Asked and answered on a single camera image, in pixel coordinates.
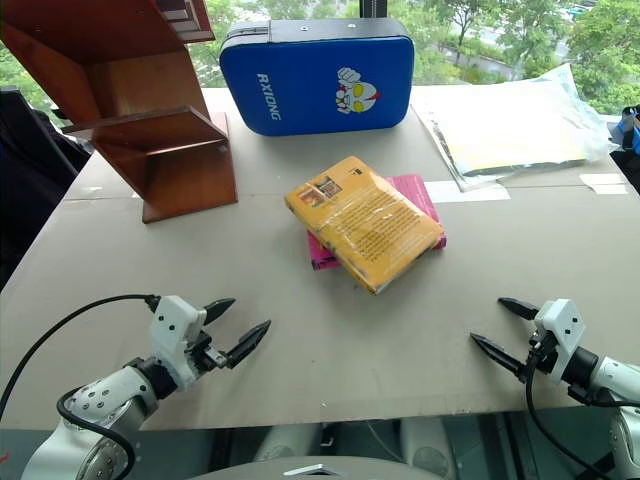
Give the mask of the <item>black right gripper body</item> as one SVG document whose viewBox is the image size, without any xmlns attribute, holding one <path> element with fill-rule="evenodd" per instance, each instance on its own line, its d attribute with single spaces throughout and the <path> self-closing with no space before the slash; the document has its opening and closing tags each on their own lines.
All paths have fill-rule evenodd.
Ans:
<svg viewBox="0 0 640 480">
<path fill-rule="evenodd" d="M 557 345 L 557 339 L 552 332 L 535 331 L 529 339 L 530 349 L 525 364 L 525 374 L 530 375 L 535 370 L 539 370 L 549 375 L 557 362 Z"/>
</svg>

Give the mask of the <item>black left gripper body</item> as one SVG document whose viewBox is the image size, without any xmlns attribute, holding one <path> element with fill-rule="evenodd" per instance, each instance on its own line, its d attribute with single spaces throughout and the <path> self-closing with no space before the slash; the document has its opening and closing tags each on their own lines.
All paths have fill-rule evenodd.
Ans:
<svg viewBox="0 0 640 480">
<path fill-rule="evenodd" d="M 187 347 L 187 357 L 198 373 L 210 372 L 216 368 L 227 367 L 228 358 L 225 353 L 216 350 L 211 336 L 201 330 L 196 339 Z"/>
</svg>

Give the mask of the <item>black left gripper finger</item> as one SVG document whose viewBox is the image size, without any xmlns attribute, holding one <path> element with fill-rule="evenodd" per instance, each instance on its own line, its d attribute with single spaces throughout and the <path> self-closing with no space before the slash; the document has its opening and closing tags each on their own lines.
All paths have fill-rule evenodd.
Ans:
<svg viewBox="0 0 640 480">
<path fill-rule="evenodd" d="M 244 361 L 260 344 L 270 326 L 271 321 L 266 320 L 247 331 L 238 340 L 238 343 L 226 353 L 226 367 L 233 369 Z"/>
<path fill-rule="evenodd" d="M 221 317 L 234 303 L 234 298 L 223 298 L 215 300 L 212 303 L 204 306 L 206 316 L 203 324 L 209 325 L 210 323 Z"/>
</svg>

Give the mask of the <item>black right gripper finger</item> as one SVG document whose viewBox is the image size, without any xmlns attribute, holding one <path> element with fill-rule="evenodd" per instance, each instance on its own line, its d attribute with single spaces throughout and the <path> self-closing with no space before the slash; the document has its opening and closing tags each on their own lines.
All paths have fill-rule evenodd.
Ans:
<svg viewBox="0 0 640 480">
<path fill-rule="evenodd" d="M 534 320 L 539 313 L 538 307 L 511 297 L 499 297 L 498 303 L 512 314 L 528 321 Z"/>
<path fill-rule="evenodd" d="M 471 333 L 471 339 L 494 362 L 511 372 L 521 383 L 526 382 L 525 365 L 488 338 Z"/>
</svg>

